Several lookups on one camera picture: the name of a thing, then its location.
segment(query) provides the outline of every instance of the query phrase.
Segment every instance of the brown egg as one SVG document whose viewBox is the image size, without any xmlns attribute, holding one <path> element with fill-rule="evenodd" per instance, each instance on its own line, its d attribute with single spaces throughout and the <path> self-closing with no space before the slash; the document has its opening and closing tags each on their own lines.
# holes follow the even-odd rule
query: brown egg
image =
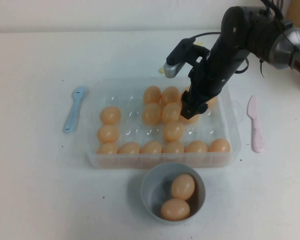
<svg viewBox="0 0 300 240">
<path fill-rule="evenodd" d="M 166 124 L 172 121 L 177 121 L 179 119 L 180 112 L 181 112 L 181 107 L 178 103 L 176 102 L 168 103 L 162 109 L 162 114 L 161 114 L 162 122 Z"/>
<path fill-rule="evenodd" d="M 185 148 L 186 153 L 206 153 L 207 151 L 207 144 L 201 140 L 195 140 Z"/>
<path fill-rule="evenodd" d="M 143 94 L 144 104 L 159 103 L 161 99 L 161 91 L 157 86 L 148 87 Z"/>
<path fill-rule="evenodd" d="M 162 145 L 158 141 L 150 141 L 141 149 L 142 154 L 161 154 Z"/>
<path fill-rule="evenodd" d="M 230 144 L 225 138 L 218 138 L 211 143 L 208 152 L 230 152 Z"/>
<path fill-rule="evenodd" d="M 172 182 L 171 194 L 175 199 L 188 200 L 195 191 L 195 181 L 189 174 L 181 174 Z"/>
<path fill-rule="evenodd" d="M 96 151 L 97 154 L 117 154 L 118 146 L 115 143 L 104 143 Z"/>
<path fill-rule="evenodd" d="M 179 141 L 173 141 L 168 143 L 164 149 L 164 154 L 183 154 L 185 152 L 185 146 Z"/>
<path fill-rule="evenodd" d="M 175 86 L 168 86 L 161 95 L 161 102 L 163 106 L 169 103 L 179 103 L 180 93 L 178 88 L 176 88 Z"/>
<path fill-rule="evenodd" d="M 164 125 L 163 138 L 167 142 L 179 140 L 184 134 L 185 127 L 180 121 L 171 121 Z"/>
<path fill-rule="evenodd" d="M 217 101 L 218 101 L 218 97 L 215 96 L 214 98 L 212 98 L 209 101 L 207 101 L 206 104 L 208 104 L 208 107 L 210 108 L 213 105 L 215 105 L 217 103 Z"/>
<path fill-rule="evenodd" d="M 128 142 L 119 149 L 119 154 L 139 154 L 140 146 L 136 142 Z"/>
<path fill-rule="evenodd" d="M 161 106 L 158 103 L 145 105 L 142 120 L 148 125 L 159 124 L 161 120 Z"/>
<path fill-rule="evenodd" d="M 168 221 L 181 221 L 190 216 L 188 203 L 180 199 L 170 199 L 161 207 L 161 217 Z"/>
<path fill-rule="evenodd" d="M 194 124 L 195 122 L 197 122 L 200 119 L 200 117 L 201 117 L 201 114 L 197 114 L 197 115 L 194 115 L 190 119 L 186 119 L 186 118 L 184 118 L 183 116 L 180 115 L 179 120 L 181 122 L 183 122 L 184 124 Z"/>
<path fill-rule="evenodd" d="M 116 124 L 121 119 L 121 111 L 116 106 L 108 106 L 100 113 L 100 120 L 103 124 Z"/>
<path fill-rule="evenodd" d="M 120 135 L 119 129 L 115 125 L 103 125 L 99 128 L 97 137 L 103 143 L 114 143 Z"/>
</svg>

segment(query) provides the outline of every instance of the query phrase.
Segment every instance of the cable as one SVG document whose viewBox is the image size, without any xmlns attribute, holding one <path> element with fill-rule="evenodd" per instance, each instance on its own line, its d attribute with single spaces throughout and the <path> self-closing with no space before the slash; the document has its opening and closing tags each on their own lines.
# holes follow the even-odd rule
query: cable
<svg viewBox="0 0 300 240">
<path fill-rule="evenodd" d="M 280 9 L 274 3 L 272 3 L 269 0 L 261 0 L 261 2 L 263 2 L 263 4 L 265 5 L 265 7 L 267 9 L 271 8 L 274 11 L 275 17 L 277 19 L 279 19 L 279 20 L 284 19 L 284 16 L 283 16 L 282 12 L 280 11 Z"/>
<path fill-rule="evenodd" d="M 214 35 L 214 34 L 221 34 L 220 31 L 210 31 L 210 32 L 204 32 L 198 35 L 194 35 L 192 38 L 198 38 L 198 37 L 202 37 L 202 36 L 206 36 L 206 35 Z"/>
<path fill-rule="evenodd" d="M 244 69 L 242 69 L 242 70 L 235 71 L 234 72 L 235 74 L 243 74 L 245 71 L 248 70 L 248 68 L 249 68 L 249 60 L 248 60 L 248 58 L 245 59 L 245 62 L 246 62 L 246 67 Z"/>
<path fill-rule="evenodd" d="M 264 63 L 264 61 L 260 59 L 259 62 L 260 62 L 260 72 L 261 72 L 261 75 L 262 75 L 263 78 L 265 78 L 264 74 L 262 73 L 262 64 Z"/>
<path fill-rule="evenodd" d="M 284 0 L 276 0 L 276 6 L 282 11 L 284 8 Z"/>
</svg>

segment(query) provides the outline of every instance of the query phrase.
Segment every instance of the yellow tip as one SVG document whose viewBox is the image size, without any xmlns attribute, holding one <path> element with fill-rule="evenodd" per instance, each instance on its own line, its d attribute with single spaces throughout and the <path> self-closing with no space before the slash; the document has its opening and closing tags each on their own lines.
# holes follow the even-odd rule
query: yellow tip
<svg viewBox="0 0 300 240">
<path fill-rule="evenodd" d="M 161 73 L 161 74 L 165 74 L 164 67 L 161 67 L 161 68 L 159 69 L 159 73 Z"/>
</svg>

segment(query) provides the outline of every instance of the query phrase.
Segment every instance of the pink spoon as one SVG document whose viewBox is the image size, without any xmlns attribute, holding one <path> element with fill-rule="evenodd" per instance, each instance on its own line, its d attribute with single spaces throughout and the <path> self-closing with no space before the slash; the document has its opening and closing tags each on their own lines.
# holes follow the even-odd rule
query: pink spoon
<svg viewBox="0 0 300 240">
<path fill-rule="evenodd" d="M 247 115 L 251 118 L 252 121 L 252 150 L 256 153 L 261 153 L 265 150 L 265 146 L 262 142 L 258 102 L 255 95 L 250 98 L 247 108 Z"/>
</svg>

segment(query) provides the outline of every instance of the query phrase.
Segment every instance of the clear plastic container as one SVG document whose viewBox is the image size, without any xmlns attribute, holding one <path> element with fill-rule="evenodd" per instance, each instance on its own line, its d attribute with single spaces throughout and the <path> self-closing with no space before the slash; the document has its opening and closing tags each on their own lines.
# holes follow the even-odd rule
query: clear plastic container
<svg viewBox="0 0 300 240">
<path fill-rule="evenodd" d="M 161 91 L 175 86 L 181 92 L 190 85 L 188 78 L 146 78 L 146 79 L 107 79 L 98 81 L 89 89 L 80 113 L 80 131 L 84 137 L 86 155 L 96 168 L 152 168 L 165 162 L 179 162 L 191 167 L 223 167 L 232 163 L 241 149 L 240 137 L 233 106 L 227 86 L 218 96 L 217 103 L 209 108 L 193 124 L 184 125 L 184 134 L 180 141 L 185 147 L 192 141 L 203 140 L 208 146 L 218 138 L 226 138 L 231 146 L 227 153 L 182 153 L 182 154 L 96 154 L 99 148 L 97 131 L 101 127 L 100 112 L 108 106 L 117 106 L 121 110 L 121 121 L 118 123 L 120 137 L 117 141 L 120 148 L 128 142 L 137 142 L 144 146 L 150 141 L 163 139 L 163 123 L 155 126 L 146 125 L 142 120 L 144 108 L 143 94 L 147 87 L 158 86 Z"/>
</svg>

